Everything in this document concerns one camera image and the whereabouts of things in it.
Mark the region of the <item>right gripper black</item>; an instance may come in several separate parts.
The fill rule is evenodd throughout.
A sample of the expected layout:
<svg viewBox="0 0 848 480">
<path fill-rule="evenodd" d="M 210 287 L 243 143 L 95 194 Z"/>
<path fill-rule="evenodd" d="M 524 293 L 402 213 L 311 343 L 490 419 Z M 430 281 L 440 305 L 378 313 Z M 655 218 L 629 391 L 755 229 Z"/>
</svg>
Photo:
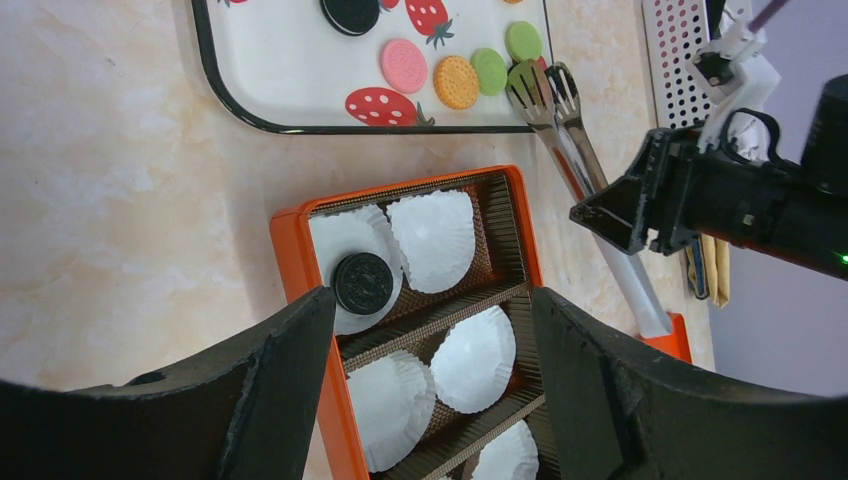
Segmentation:
<svg viewBox="0 0 848 480">
<path fill-rule="evenodd" d="M 625 173 L 572 207 L 570 220 L 635 255 L 647 244 L 654 202 L 655 252 L 674 253 L 706 234 L 846 279 L 846 76 L 824 85 L 798 163 L 777 154 L 780 129 L 773 117 L 736 113 L 765 126 L 766 161 L 743 159 L 726 128 L 719 145 L 704 153 L 694 144 L 694 128 L 653 129 Z"/>
</svg>

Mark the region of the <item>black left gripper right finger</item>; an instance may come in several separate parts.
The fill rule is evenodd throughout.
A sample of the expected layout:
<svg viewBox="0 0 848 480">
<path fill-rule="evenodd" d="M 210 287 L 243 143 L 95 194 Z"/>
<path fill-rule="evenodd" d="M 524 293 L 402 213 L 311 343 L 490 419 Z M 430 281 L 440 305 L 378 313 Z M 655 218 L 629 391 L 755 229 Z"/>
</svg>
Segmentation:
<svg viewBox="0 0 848 480">
<path fill-rule="evenodd" d="M 549 288 L 532 320 L 568 479 L 843 479 L 847 401 L 726 377 L 595 319 Z"/>
</svg>

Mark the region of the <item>metal tongs white handle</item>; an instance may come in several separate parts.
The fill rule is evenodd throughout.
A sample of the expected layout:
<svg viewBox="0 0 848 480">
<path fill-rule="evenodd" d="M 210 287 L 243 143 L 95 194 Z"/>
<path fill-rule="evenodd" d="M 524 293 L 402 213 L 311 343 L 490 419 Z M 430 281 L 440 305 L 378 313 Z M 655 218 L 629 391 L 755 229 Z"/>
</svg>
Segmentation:
<svg viewBox="0 0 848 480">
<path fill-rule="evenodd" d="M 516 63 L 505 88 L 517 114 L 542 140 L 576 202 L 608 186 L 587 135 L 579 92 L 570 70 L 561 62 L 545 68 L 538 60 Z M 627 255 L 599 235 L 594 236 L 625 300 L 639 334 L 651 339 L 673 332 L 642 261 Z"/>
</svg>

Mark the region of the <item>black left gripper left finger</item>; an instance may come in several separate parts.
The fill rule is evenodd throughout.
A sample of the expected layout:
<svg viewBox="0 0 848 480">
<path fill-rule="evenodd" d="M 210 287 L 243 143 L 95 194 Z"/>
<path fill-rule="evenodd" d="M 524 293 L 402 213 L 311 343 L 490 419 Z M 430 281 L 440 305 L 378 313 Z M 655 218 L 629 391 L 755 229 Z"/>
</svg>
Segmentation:
<svg viewBox="0 0 848 480">
<path fill-rule="evenodd" d="M 5 479 L 298 479 L 333 338 L 316 288 L 122 386 L 1 385 Z"/>
</svg>

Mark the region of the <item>green sandwich cookie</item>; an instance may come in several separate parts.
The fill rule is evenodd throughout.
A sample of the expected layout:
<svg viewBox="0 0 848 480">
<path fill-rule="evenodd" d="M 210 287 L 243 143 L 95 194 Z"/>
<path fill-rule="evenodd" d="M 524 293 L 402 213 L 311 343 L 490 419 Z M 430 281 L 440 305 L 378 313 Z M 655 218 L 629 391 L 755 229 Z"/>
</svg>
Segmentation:
<svg viewBox="0 0 848 480">
<path fill-rule="evenodd" d="M 515 21 L 508 26 L 505 43 L 510 57 L 516 62 L 538 60 L 543 56 L 541 36 L 526 21 Z"/>
<path fill-rule="evenodd" d="M 507 68 L 504 59 L 494 49 L 480 48 L 470 59 L 478 77 L 480 92 L 486 96 L 500 94 L 507 83 Z"/>
</svg>

